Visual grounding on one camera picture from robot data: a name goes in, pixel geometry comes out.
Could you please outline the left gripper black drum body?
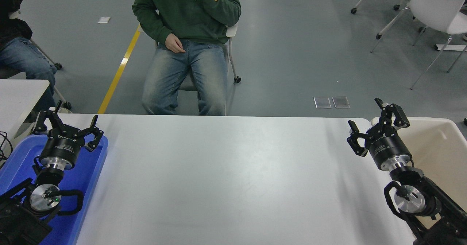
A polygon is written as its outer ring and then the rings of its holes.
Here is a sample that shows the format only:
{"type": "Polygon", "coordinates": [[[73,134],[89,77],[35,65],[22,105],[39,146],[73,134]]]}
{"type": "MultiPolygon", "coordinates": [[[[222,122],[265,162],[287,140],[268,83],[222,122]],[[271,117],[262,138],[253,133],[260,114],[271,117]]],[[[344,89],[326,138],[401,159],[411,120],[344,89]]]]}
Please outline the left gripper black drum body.
{"type": "Polygon", "coordinates": [[[51,164],[54,159],[65,160],[65,164],[76,164],[80,150],[85,144],[84,136],[78,135],[77,132],[62,132],[63,130],[48,132],[48,140],[39,156],[41,164],[51,164]]]}

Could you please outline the seated person's right hand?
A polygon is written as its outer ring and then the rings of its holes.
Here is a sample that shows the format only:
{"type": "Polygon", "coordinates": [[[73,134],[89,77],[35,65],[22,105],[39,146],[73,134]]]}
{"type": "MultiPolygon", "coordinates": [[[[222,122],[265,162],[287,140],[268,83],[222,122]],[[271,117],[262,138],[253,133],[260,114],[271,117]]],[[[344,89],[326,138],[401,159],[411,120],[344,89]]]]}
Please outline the seated person's right hand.
{"type": "Polygon", "coordinates": [[[185,49],[182,47],[180,39],[174,34],[170,33],[165,39],[165,46],[167,49],[174,53],[185,53],[185,49]]]}

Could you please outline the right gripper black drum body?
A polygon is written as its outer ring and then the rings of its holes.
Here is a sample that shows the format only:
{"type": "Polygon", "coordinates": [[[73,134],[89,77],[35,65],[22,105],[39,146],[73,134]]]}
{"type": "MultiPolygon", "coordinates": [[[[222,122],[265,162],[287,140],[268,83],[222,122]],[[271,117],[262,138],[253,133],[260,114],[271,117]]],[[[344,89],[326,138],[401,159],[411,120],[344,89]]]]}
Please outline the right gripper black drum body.
{"type": "Polygon", "coordinates": [[[367,150],[382,171],[391,171],[396,168],[396,164],[405,166],[412,160],[412,154],[396,133],[390,136],[372,136],[367,140],[367,150]]]}

